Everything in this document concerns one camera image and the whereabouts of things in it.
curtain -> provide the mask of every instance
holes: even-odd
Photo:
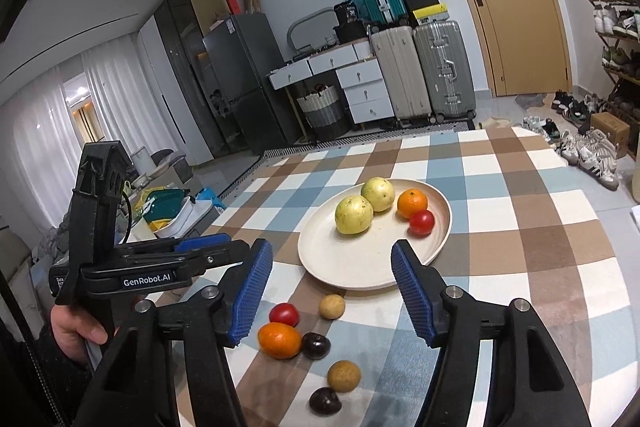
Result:
[[[0,197],[0,214],[11,223],[20,204],[41,233],[58,226],[76,185],[81,147],[57,66],[0,108],[0,148],[3,182],[18,198]]]
[[[178,150],[156,105],[132,35],[100,44],[81,55],[98,120],[107,140],[120,140],[129,154]]]

tablecloth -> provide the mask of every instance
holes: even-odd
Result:
[[[574,168],[522,128],[431,134],[292,155],[260,168],[209,229],[273,245],[274,266],[248,338],[227,350],[249,426],[412,426],[436,362],[412,328],[396,288],[337,291],[300,266],[297,241],[322,202],[372,176],[426,181],[451,204],[451,235],[433,262],[449,284],[476,299],[532,302],[574,376],[595,427],[609,426],[636,390],[638,355],[626,286],[607,236],[575,180]],[[183,298],[224,269],[209,270]],[[318,315],[328,293],[346,299],[345,314]],[[273,360],[260,352],[257,330],[275,303],[301,313],[298,329],[327,335],[332,349],[312,362]],[[482,341],[469,425],[482,425],[490,365]],[[362,381],[341,395],[342,410],[318,417],[308,409],[337,360],[357,363]],[[188,389],[178,379],[178,409],[193,424]]]

screw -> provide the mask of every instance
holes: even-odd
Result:
[[[205,286],[200,293],[206,299],[212,299],[213,297],[217,297],[220,293],[220,290],[217,286]]]
[[[152,304],[153,302],[149,299],[144,299],[143,301],[136,302],[135,309],[138,313],[148,312],[151,309]]]
[[[528,312],[531,309],[531,304],[529,304],[525,299],[515,299],[513,301],[513,305],[521,312]]]
[[[447,289],[444,291],[452,299],[460,299],[464,295],[462,288],[458,286],[447,286]]]

beige oval plate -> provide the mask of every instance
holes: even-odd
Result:
[[[386,212],[377,212],[369,230],[344,235],[335,228],[335,207],[343,198],[360,193],[363,184],[347,188],[325,201],[309,218],[298,238],[298,254],[306,270],[323,282],[346,290],[376,290],[396,283],[391,272],[391,247],[407,239],[422,264],[429,264],[442,249],[451,230],[451,206],[447,198],[423,182],[389,180],[398,196],[418,188],[429,200],[436,218],[433,232],[418,237],[409,232],[408,220],[396,213],[396,201]]]

human hand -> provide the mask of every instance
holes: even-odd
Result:
[[[75,306],[53,306],[51,330],[58,347],[76,362],[87,361],[84,340],[100,345],[107,341],[107,332],[100,322],[85,309]]]

